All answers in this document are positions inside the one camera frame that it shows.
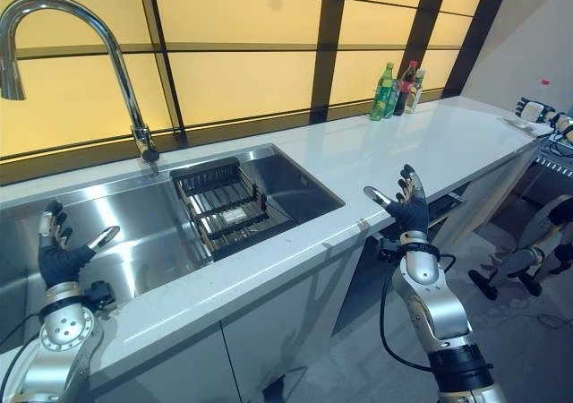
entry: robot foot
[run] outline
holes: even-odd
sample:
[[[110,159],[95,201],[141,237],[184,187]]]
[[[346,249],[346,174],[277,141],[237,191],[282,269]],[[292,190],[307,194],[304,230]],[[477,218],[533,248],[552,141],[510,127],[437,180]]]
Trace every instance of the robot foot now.
[[[482,290],[484,296],[490,300],[495,300],[498,298],[498,289],[492,287],[489,283],[489,279],[482,276],[477,270],[471,269],[468,273],[469,278],[477,285],[478,288]]]
[[[529,294],[531,294],[532,296],[538,297],[541,295],[541,285],[539,285],[538,282],[535,282],[535,279],[533,276],[531,276],[528,273],[525,272],[521,272],[517,275],[517,277],[519,278],[519,280],[521,281],[521,283],[527,288],[527,291],[529,291]]]

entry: black window mullion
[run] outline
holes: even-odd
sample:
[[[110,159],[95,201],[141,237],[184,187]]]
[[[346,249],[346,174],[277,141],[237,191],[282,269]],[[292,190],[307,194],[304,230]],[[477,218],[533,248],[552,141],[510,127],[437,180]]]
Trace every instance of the black window mullion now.
[[[311,124],[326,122],[343,10],[344,0],[321,2],[321,20],[312,80]]]
[[[179,100],[177,99],[175,81],[171,72],[165,36],[163,34],[163,28],[161,27],[161,19],[159,18],[158,1],[141,0],[141,3],[143,4],[143,11],[145,12],[145,18],[150,31],[151,43],[155,50],[155,61],[158,67],[159,79],[163,87],[171,125],[174,129],[177,144],[181,148],[185,148],[189,145],[184,132],[184,121],[181,115],[181,108],[179,107]]]
[[[438,19],[441,1],[442,0],[420,0],[418,8],[415,11],[414,22],[412,22],[412,29],[410,30],[410,36],[406,43],[406,49],[402,56],[397,77],[406,70],[411,60],[415,60],[418,63],[423,60],[423,56],[430,43],[433,27]]]
[[[461,94],[480,54],[485,38],[487,38],[492,27],[495,15],[500,9],[501,1],[479,1],[475,9],[474,19],[469,25],[466,38],[451,69],[442,97],[453,97]]]

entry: white wall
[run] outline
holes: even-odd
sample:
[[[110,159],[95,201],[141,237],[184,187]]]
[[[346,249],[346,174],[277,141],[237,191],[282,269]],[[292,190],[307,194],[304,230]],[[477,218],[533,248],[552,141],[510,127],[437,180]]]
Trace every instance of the white wall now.
[[[503,0],[462,95],[509,110],[532,97],[542,78],[545,102],[573,105],[573,0]]]

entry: backsplash window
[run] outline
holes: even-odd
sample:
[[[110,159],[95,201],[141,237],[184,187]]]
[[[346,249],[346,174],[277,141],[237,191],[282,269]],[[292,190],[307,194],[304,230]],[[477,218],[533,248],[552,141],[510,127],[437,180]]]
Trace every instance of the backsplash window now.
[[[395,75],[421,62],[425,100],[459,94],[460,50],[479,52],[491,25],[485,0],[75,1],[116,36],[160,152],[359,115],[388,61]],[[90,26],[39,11],[16,46],[26,100],[0,99],[0,184],[137,156]]]

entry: kitchen faucet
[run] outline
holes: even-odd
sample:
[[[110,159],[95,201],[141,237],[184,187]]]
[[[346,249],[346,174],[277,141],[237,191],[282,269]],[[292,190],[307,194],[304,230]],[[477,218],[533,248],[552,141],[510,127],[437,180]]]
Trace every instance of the kitchen faucet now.
[[[133,93],[132,83],[125,68],[124,57],[117,40],[108,26],[99,17],[73,0],[14,0],[0,15],[0,89],[2,97],[10,100],[24,100],[16,59],[15,36],[20,21],[29,13],[41,9],[54,9],[77,16],[88,23],[101,37],[114,66],[119,87],[124,95],[125,104],[132,119],[132,134],[141,158],[152,163],[157,161],[159,153],[155,148],[149,127],[143,122],[141,112]]]

